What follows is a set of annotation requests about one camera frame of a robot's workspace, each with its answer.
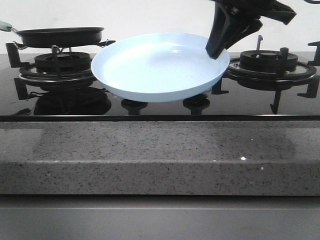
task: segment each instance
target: speckled stone surface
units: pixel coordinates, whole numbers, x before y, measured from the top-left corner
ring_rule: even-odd
[[[1,122],[0,194],[320,196],[317,121]]]

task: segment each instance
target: white wall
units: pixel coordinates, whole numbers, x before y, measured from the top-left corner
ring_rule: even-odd
[[[262,29],[235,46],[230,52],[254,49],[258,34],[264,41],[262,49],[314,51],[309,42],[320,41],[320,4],[303,0],[281,0],[291,6],[297,16],[285,26],[263,17]],[[210,0],[0,0],[0,20],[11,23],[18,30],[104,27],[102,38],[121,40],[131,36],[155,32],[185,32],[209,37],[214,2]],[[10,32],[0,31],[0,54],[6,53],[5,43],[19,41]],[[97,46],[77,48],[77,51],[97,53]],[[44,53],[29,48],[23,53]]]

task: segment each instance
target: robotic arm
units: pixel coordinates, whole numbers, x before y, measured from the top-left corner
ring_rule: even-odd
[[[257,32],[261,16],[287,25],[296,13],[289,6],[276,0],[211,0],[215,1],[214,22],[206,45],[208,55],[218,58],[223,49],[228,49],[244,37]],[[316,0],[304,0],[320,4]]]

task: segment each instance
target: cooktop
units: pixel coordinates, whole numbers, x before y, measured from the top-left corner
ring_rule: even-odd
[[[315,55],[295,54],[304,63]],[[271,55],[264,53],[264,58]],[[36,56],[20,55],[21,61],[28,62]],[[25,81],[21,69],[10,67],[6,54],[0,54],[0,121],[320,120],[318,74],[306,82],[280,87],[250,84],[225,75],[211,89],[194,97],[149,103],[114,95],[95,78],[63,86],[56,82],[33,84]]]

